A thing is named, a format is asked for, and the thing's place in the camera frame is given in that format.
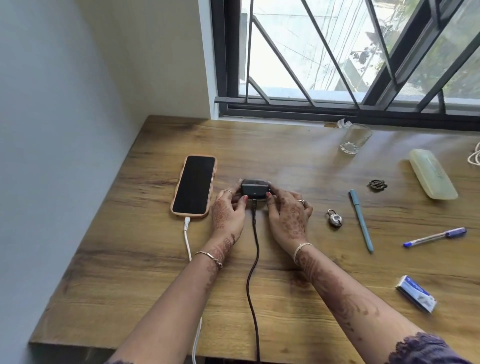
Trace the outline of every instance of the gold bracelet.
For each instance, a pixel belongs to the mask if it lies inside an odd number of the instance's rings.
[[[208,252],[203,252],[203,251],[196,252],[195,255],[200,254],[200,253],[205,254],[207,257],[213,259],[213,261],[215,262],[216,266],[218,267],[218,270],[222,270],[223,264],[222,264],[217,258],[215,258],[215,257],[214,257],[213,255],[211,255],[210,253],[208,253]]]
[[[293,253],[293,261],[295,262],[296,265],[299,265],[297,263],[297,254],[298,252],[300,251],[301,248],[303,248],[304,246],[306,245],[311,245],[310,243],[303,243],[303,244],[300,244],[297,249],[295,250],[295,253]]]

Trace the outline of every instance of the padlock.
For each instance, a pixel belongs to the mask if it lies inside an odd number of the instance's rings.
[[[327,211],[327,214],[328,214],[328,222],[330,223],[330,225],[336,227],[336,228],[339,228],[340,226],[342,226],[342,222],[343,222],[343,219],[342,217],[337,214],[334,210],[332,209],[329,209]]]

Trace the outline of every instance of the blue pen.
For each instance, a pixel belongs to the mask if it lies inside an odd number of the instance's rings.
[[[435,235],[430,235],[430,236],[426,236],[424,238],[420,238],[420,239],[415,239],[415,240],[412,240],[410,242],[406,242],[406,243],[403,243],[403,246],[405,248],[409,248],[411,246],[415,246],[415,245],[418,245],[418,244],[422,244],[422,243],[426,243],[426,242],[430,242],[432,240],[435,240],[435,239],[439,239],[439,238],[454,238],[456,236],[460,236],[460,235],[463,235],[467,232],[467,229],[465,228],[456,228],[456,229],[451,229],[451,230],[447,230],[447,231],[444,231],[444,232],[441,232],[439,234],[435,234]]]
[[[355,211],[357,212],[357,218],[359,219],[361,232],[363,232],[363,237],[365,238],[365,242],[367,243],[367,249],[370,253],[373,253],[372,241],[370,240],[370,235],[368,234],[367,225],[365,225],[365,220],[363,219],[363,215],[361,214],[360,202],[355,190],[350,190],[350,196],[352,198],[353,205],[355,206]]]

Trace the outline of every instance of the wooden desk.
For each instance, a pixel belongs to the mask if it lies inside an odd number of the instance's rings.
[[[188,154],[218,158],[215,193],[239,177],[271,180],[299,191],[314,207],[310,241],[359,282],[461,355],[480,361],[480,168],[467,164],[479,136],[454,132],[375,131],[354,157],[338,150],[343,131],[232,121],[150,117],[53,294],[32,342],[115,348],[188,262],[183,220],[169,213]],[[406,158],[430,149],[458,190],[433,201]],[[388,188],[370,192],[383,179]],[[365,247],[348,191],[355,188],[375,252]],[[333,231],[325,213],[345,220]],[[257,213],[260,262],[251,281],[262,360],[361,363],[330,312],[272,240],[265,207]],[[466,237],[411,250],[402,242],[465,226]],[[210,217],[189,228],[192,250],[210,233]],[[204,313],[198,355],[254,358],[245,281],[255,256],[251,215]],[[394,286],[404,274],[439,304],[420,312]]]

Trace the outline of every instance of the black charging cable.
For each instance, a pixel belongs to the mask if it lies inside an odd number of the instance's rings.
[[[260,338],[258,335],[257,318],[255,317],[255,310],[253,309],[252,300],[250,298],[250,278],[252,277],[253,270],[257,266],[258,258],[260,257],[260,246],[258,244],[256,217],[255,217],[256,211],[257,211],[257,200],[252,200],[252,225],[253,225],[253,234],[255,235],[255,245],[257,246],[257,257],[255,258],[255,261],[253,263],[252,268],[250,269],[250,273],[248,274],[248,278],[247,278],[247,299],[248,299],[248,304],[250,305],[250,310],[252,312],[253,324],[255,325],[255,341],[257,344],[256,362],[260,363]]]

